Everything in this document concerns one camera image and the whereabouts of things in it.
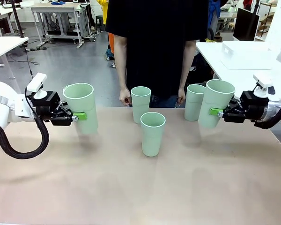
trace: light green plastic cup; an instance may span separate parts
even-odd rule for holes
[[[93,86],[88,83],[71,84],[63,89],[63,94],[73,113],[86,113],[86,120],[75,122],[81,134],[97,133],[98,120]]]
[[[149,112],[151,90],[146,87],[135,87],[131,90],[133,120],[141,124],[141,116]]]
[[[142,152],[149,157],[157,156],[160,150],[165,117],[157,112],[147,112],[140,118],[142,129]]]
[[[210,109],[225,109],[234,92],[235,87],[231,83],[222,80],[208,81],[200,111],[199,124],[205,128],[215,128],[220,118],[210,115]]]
[[[187,87],[184,118],[188,121],[197,121],[203,102],[205,87],[191,84]]]

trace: short sleeve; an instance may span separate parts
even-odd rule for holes
[[[208,0],[188,0],[185,13],[185,40],[194,41],[207,38]]]
[[[105,31],[124,37],[128,36],[127,0],[109,0]]]

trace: gray floor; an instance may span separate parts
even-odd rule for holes
[[[22,26],[27,28],[25,35],[30,38],[29,43],[37,40],[34,24],[24,23]],[[227,40],[231,38],[229,33],[226,36],[223,35]],[[37,44],[38,42],[29,44],[29,47],[35,47]],[[96,42],[86,42],[81,49],[76,49],[76,45],[71,40],[59,41],[55,44],[46,44],[47,50],[29,52],[28,59],[40,63],[39,65],[30,64],[34,75],[37,72],[47,74],[44,90],[55,90],[62,96],[62,89],[69,84],[90,83],[95,88],[96,105],[122,106],[118,100],[119,86],[116,69],[110,68],[112,62],[104,59],[107,45],[108,36],[103,32],[97,36]],[[27,60],[26,55],[13,56],[13,59]],[[10,65],[21,90],[24,91],[31,80],[28,64],[10,62]],[[11,85],[5,68],[0,68],[0,81]],[[275,135],[281,142],[281,135]]]

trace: orange pants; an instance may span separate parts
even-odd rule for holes
[[[108,33],[109,45],[111,46],[111,52],[114,54],[114,34]]]

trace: person's left hand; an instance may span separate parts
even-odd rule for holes
[[[185,102],[185,100],[186,100],[186,96],[185,96],[184,88],[179,88],[177,103],[179,105],[182,105]]]

